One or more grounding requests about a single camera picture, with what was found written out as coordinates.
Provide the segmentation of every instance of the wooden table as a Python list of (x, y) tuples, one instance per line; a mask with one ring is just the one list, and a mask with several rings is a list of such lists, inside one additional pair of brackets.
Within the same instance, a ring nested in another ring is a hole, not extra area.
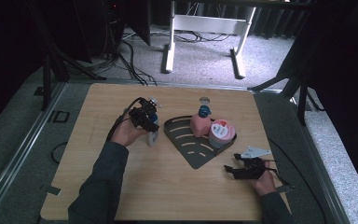
[(105, 138), (123, 109), (138, 97), (154, 96), (162, 104), (159, 124), (193, 115), (200, 97), (210, 100), (213, 119), (230, 120), (236, 128), (233, 146), (193, 169), (161, 129), (156, 144), (145, 136), (129, 146), (117, 220), (256, 220), (261, 212), (258, 196), (244, 180), (235, 180), (224, 169), (242, 164), (233, 157), (248, 146), (269, 149), (254, 96), (248, 91), (93, 84), (81, 108), (52, 186), (60, 195), (48, 194), (41, 210), (47, 220), (65, 220), (67, 208), (81, 184), (91, 174)]

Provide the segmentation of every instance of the gray carpet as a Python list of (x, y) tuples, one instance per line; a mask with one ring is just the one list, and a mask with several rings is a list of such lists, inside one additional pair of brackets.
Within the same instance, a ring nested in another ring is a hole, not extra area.
[[(168, 37), (152, 37), (151, 47), (136, 37), (130, 43), (134, 46), (135, 51), (134, 64), (142, 71), (152, 75), (161, 85), (174, 83), (246, 88), (275, 77), (293, 41), (293, 39), (271, 38), (267, 40), (249, 36), (243, 53), (247, 78), (242, 80), (234, 77), (229, 58), (229, 49), (237, 45), (237, 36), (231, 36), (220, 42), (196, 44), (178, 42), (171, 74), (164, 74), (161, 71), (164, 45), (168, 43)], [(121, 52), (126, 58), (130, 57), (127, 46), (123, 45)], [(94, 59), (94, 61), (99, 63), (101, 59)], [(100, 75), (108, 77), (105, 82), (133, 79), (128, 71), (120, 68), (122, 66), (122, 63), (118, 61), (115, 66)], [(92, 82), (94, 81), (85, 75), (72, 75), (62, 97), (54, 107), (55, 111), (70, 112), (70, 118), (67, 123), (46, 123), (27, 160), (7, 191), (6, 197), (0, 203), (0, 223), (36, 223), (38, 221), (40, 223), (65, 223), (38, 220), (39, 211), (46, 196), (45, 193), (39, 191), (39, 188), (51, 182), (57, 164), (50, 157), (50, 151), (58, 144), (68, 140), (87, 89)], [(33, 96), (37, 86), (41, 86), (40, 70), (24, 83), (0, 117), (0, 174), (13, 155), (15, 148), (21, 143), (22, 136), (27, 133), (38, 115), (42, 99), (40, 96)], [(283, 86), (284, 81), (271, 88), (281, 90)], [(304, 136), (305, 130), (298, 125), (293, 116), (293, 105), (277, 94), (260, 93), (255, 96), (255, 99), (268, 137), (276, 141), (296, 162), (296, 166), (306, 177), (312, 191), (315, 192), (318, 201), (322, 204), (323, 211), (320, 210), (304, 181), (293, 168), (293, 164), (276, 146), (271, 145), (274, 155), (279, 161), (281, 175), (296, 186), (296, 189), (289, 192), (287, 196), (297, 223), (323, 223), (323, 213), (327, 215), (327, 223), (335, 223), (307, 153), (303, 150), (305, 140), (302, 139), (302, 136)], [(63, 149), (64, 147), (57, 148), (55, 154), (57, 159), (60, 158)]]

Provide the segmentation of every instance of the human hand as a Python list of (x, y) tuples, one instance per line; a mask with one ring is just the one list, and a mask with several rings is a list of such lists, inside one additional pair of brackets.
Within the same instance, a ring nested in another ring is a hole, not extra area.
[(131, 117), (129, 113), (127, 113), (123, 120), (118, 124), (115, 131), (110, 138), (111, 142), (116, 142), (121, 144), (124, 147), (131, 145), (135, 140), (143, 135), (146, 134), (147, 130), (143, 128), (136, 128), (133, 126), (131, 122)]
[[(269, 161), (264, 161), (266, 168), (269, 168)], [(257, 194), (261, 197), (265, 194), (277, 191), (273, 180), (272, 173), (266, 170), (258, 179), (247, 179), (247, 181), (254, 187)]]

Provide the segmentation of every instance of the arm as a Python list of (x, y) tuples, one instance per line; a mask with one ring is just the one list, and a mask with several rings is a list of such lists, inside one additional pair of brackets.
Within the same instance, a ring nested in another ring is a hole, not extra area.
[(263, 224), (291, 224), (295, 223), (286, 207), (281, 195), (277, 192), (270, 171), (265, 171), (259, 179), (247, 180), (260, 196)]
[(127, 114), (103, 145), (92, 174), (68, 208), (69, 223), (113, 223), (121, 193), (123, 174), (131, 145), (144, 129), (133, 127)]

